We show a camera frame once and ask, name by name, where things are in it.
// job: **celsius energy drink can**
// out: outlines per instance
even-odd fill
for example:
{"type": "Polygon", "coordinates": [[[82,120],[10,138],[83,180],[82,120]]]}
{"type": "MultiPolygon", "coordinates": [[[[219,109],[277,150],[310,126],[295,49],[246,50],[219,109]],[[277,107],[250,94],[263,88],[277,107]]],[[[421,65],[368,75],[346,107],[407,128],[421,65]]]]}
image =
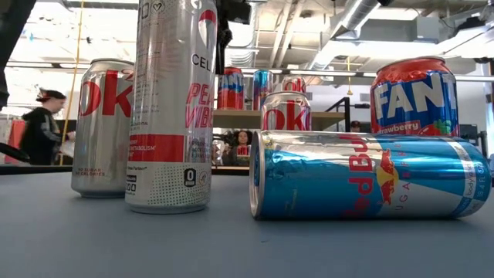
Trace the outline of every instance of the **celsius energy drink can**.
{"type": "Polygon", "coordinates": [[[211,191],[216,6],[158,2],[139,3],[125,201],[135,212],[193,212],[211,191]]]}

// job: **shelf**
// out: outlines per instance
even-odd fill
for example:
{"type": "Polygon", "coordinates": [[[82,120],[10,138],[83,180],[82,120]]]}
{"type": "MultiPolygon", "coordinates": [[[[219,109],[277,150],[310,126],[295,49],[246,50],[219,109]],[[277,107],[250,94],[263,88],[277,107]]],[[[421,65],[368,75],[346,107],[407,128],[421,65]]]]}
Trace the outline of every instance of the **shelf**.
{"type": "MultiPolygon", "coordinates": [[[[252,110],[215,110],[213,126],[220,128],[259,129],[261,112],[252,110]]],[[[313,131],[323,131],[345,119],[345,113],[312,112],[313,131]]]]}

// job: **can top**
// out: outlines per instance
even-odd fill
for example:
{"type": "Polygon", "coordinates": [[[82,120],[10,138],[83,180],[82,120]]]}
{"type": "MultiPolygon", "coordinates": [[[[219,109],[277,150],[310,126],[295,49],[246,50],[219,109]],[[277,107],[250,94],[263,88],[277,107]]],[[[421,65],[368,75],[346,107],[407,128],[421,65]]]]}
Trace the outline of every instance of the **can top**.
{"type": "Polygon", "coordinates": [[[379,69],[377,69],[376,73],[379,73],[381,70],[383,70],[384,68],[386,68],[388,66],[391,66],[391,65],[394,65],[394,64],[397,64],[397,63],[402,63],[402,62],[407,62],[407,61],[413,61],[413,60],[416,60],[416,59],[436,59],[436,60],[440,60],[442,62],[445,62],[445,60],[443,58],[439,57],[439,56],[420,56],[420,57],[415,57],[415,58],[400,59],[398,61],[394,61],[394,62],[385,64],[384,66],[382,66],[379,69]]]}
{"type": "Polygon", "coordinates": [[[131,61],[126,61],[126,60],[122,60],[122,59],[115,59],[115,58],[98,58],[98,59],[94,59],[91,61],[91,65],[93,65],[94,63],[98,63],[98,62],[119,62],[119,63],[126,63],[126,64],[129,64],[129,65],[134,65],[134,62],[131,62],[131,61]]]}
{"type": "Polygon", "coordinates": [[[274,96],[274,95],[276,95],[276,94],[283,94],[283,93],[294,93],[294,94],[300,95],[300,96],[302,96],[302,97],[307,97],[305,94],[303,94],[303,93],[301,93],[301,92],[294,92],[294,91],[281,91],[281,92],[270,93],[270,94],[268,95],[268,97],[270,97],[270,96],[274,96]]]}

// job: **black hat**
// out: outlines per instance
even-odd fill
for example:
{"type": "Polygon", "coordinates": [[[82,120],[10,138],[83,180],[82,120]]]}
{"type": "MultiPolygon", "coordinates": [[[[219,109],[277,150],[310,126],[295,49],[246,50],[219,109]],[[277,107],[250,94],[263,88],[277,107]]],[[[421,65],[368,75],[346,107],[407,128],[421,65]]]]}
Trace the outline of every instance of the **black hat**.
{"type": "Polygon", "coordinates": [[[44,103],[45,101],[51,98],[57,100],[65,100],[67,97],[63,93],[60,93],[59,91],[39,89],[39,93],[38,96],[36,97],[36,101],[44,103]]]}

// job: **table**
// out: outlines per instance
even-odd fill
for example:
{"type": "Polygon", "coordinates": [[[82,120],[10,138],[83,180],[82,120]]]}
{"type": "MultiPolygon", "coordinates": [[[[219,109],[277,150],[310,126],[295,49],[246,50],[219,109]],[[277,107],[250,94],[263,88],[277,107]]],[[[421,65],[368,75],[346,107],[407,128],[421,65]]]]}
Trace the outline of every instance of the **table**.
{"type": "Polygon", "coordinates": [[[214,176],[203,212],[141,215],[80,198],[70,173],[0,176],[0,277],[481,277],[494,200],[452,221],[254,221],[247,177],[214,176]]]}

